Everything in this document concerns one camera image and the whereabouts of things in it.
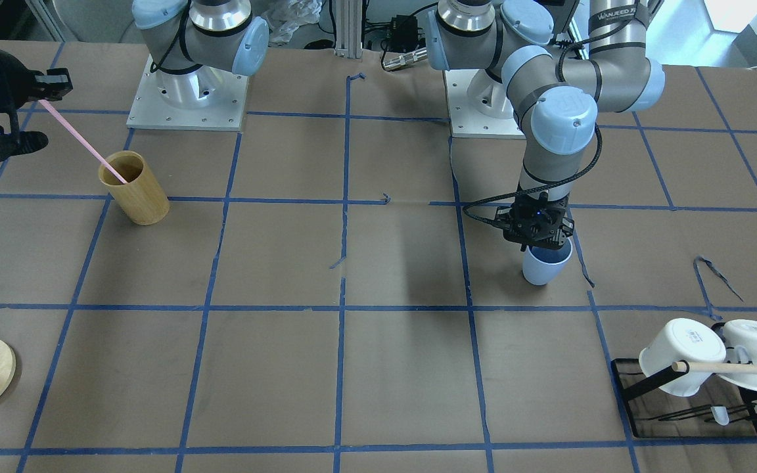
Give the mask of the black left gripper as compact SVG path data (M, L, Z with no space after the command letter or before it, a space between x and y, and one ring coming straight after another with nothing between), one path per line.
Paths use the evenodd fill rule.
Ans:
M568 218L568 197L541 200L528 195L518 196L510 206L500 206L495 212L497 227L509 242L538 248L559 250L574 234L574 220Z

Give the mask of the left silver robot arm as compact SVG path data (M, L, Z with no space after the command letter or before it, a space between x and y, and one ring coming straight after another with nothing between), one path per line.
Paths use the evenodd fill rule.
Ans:
M589 56L555 56L555 19L535 1L440 1L428 14L433 69L482 70L505 89L526 138L513 203L484 223L523 246L557 250L574 232L568 195L601 112L646 110L664 90L663 66L646 56L646 1L593 1Z

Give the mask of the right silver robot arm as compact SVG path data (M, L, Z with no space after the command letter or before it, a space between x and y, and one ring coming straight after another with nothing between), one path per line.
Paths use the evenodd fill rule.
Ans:
M269 27L248 1L135 1L134 24L149 63L129 111L133 129L239 131L248 78L264 62ZM40 131L24 131L18 109L59 101L73 88L67 69L33 71L0 50L0 162L39 152Z

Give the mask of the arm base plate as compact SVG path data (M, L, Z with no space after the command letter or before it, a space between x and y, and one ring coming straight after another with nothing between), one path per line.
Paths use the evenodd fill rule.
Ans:
M451 135L524 140L503 84L484 70L444 72Z
M242 128L250 77L214 67L172 75L145 68L126 125L158 131L228 131Z

